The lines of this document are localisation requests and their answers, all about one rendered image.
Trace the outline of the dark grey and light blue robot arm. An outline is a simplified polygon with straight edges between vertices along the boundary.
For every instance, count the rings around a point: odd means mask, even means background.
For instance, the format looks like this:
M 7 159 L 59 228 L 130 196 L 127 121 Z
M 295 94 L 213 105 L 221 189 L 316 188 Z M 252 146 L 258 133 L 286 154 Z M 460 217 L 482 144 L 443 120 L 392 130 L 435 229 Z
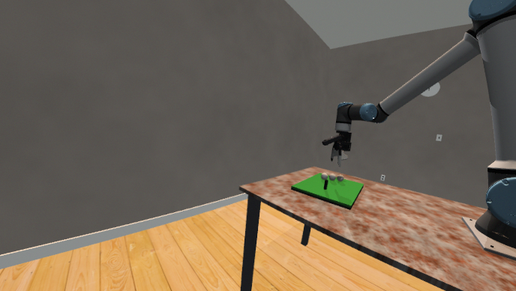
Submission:
M 488 208 L 475 222 L 475 228 L 516 249 L 516 0 L 472 0 L 468 14 L 473 27 L 463 40 L 385 100 L 376 106 L 338 104 L 335 130 L 350 131 L 351 120 L 384 122 L 394 111 L 481 54 L 496 160 L 487 167 Z

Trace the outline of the green golf mat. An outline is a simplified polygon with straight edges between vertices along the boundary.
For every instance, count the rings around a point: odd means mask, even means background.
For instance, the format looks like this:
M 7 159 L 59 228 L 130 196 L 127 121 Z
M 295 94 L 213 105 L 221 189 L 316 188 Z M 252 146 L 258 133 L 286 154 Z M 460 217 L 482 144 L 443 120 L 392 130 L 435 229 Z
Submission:
M 294 184 L 291 190 L 350 210 L 364 184 L 346 179 L 338 181 L 337 177 L 332 181 L 329 175 L 326 181 L 321 178 L 321 175 L 322 173 L 318 173 Z

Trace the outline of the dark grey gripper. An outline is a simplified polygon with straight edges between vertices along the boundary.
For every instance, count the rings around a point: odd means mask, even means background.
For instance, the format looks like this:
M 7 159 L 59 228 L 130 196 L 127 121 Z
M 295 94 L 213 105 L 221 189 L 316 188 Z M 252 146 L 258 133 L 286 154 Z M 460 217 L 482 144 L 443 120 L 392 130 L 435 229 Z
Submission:
M 346 131 L 339 131 L 339 130 L 337 130 L 336 133 L 339 133 L 339 135 L 341 135 L 342 139 L 339 139 L 338 141 L 334 142 L 334 145 L 333 145 L 333 148 L 331 151 L 331 161 L 333 160 L 334 156 L 337 156 L 337 163 L 340 167 L 341 161 L 346 160 L 348 158 L 344 154 L 344 151 L 350 151 L 350 146 L 351 146 L 350 140 L 351 140 L 352 133 L 349 133 Z

